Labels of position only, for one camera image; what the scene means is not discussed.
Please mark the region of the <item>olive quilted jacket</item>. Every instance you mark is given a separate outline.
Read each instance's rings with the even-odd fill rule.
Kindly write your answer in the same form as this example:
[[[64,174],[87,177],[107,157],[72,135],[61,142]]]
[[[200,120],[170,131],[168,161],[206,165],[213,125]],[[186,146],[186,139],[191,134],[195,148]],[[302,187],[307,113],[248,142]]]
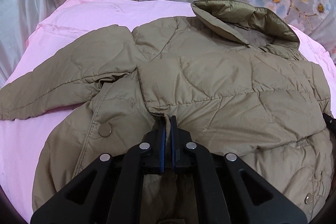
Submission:
[[[38,210],[102,153],[121,155],[176,116],[210,152],[236,153],[308,220],[334,175],[322,68],[274,12],[200,0],[194,16],[88,32],[1,89],[1,120],[76,109],[49,134],[35,171]]]

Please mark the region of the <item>pink bed sheet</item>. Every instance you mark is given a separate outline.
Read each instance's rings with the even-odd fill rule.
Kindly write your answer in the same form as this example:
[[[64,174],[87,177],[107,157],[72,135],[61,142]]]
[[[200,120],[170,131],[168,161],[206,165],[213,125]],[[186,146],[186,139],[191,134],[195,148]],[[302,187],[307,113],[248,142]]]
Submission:
[[[112,24],[132,30],[170,16],[193,16],[193,11],[189,3],[163,0],[67,0],[29,36],[9,81],[32,71],[89,31]],[[66,107],[37,118],[1,122],[1,187],[26,221],[33,215],[33,180],[41,150],[49,133],[71,112],[72,107]]]

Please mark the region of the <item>white satin curtain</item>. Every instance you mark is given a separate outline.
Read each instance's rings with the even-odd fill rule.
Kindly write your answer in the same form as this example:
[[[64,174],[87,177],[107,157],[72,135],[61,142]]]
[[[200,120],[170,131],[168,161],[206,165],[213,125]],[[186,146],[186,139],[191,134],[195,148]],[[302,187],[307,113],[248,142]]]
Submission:
[[[1,86],[17,67],[28,37],[54,10],[54,0],[1,0]]]

